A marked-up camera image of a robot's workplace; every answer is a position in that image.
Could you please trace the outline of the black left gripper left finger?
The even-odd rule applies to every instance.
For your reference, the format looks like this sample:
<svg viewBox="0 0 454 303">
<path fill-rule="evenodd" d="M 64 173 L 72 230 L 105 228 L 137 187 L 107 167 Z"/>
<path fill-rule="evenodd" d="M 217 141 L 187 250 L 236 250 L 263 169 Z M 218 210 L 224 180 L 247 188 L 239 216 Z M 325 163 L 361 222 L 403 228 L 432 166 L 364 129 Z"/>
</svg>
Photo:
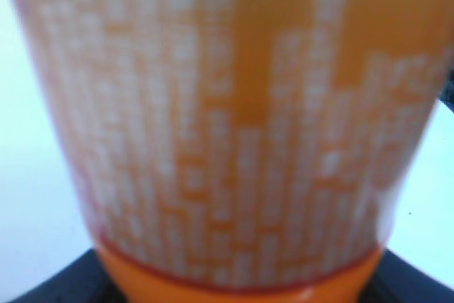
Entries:
<svg viewBox="0 0 454 303">
<path fill-rule="evenodd" d="M 66 268 L 12 299 L 12 303 L 109 303 L 124 296 L 90 249 Z"/>
</svg>

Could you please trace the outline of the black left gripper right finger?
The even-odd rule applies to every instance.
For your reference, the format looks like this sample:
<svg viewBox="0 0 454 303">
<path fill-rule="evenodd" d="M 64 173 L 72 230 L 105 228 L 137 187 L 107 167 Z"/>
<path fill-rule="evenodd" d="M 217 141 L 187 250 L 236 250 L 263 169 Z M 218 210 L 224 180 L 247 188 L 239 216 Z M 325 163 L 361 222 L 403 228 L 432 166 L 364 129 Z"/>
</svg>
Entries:
<svg viewBox="0 0 454 303">
<path fill-rule="evenodd" d="M 359 303 L 454 303 L 453 290 L 386 251 Z"/>
</svg>

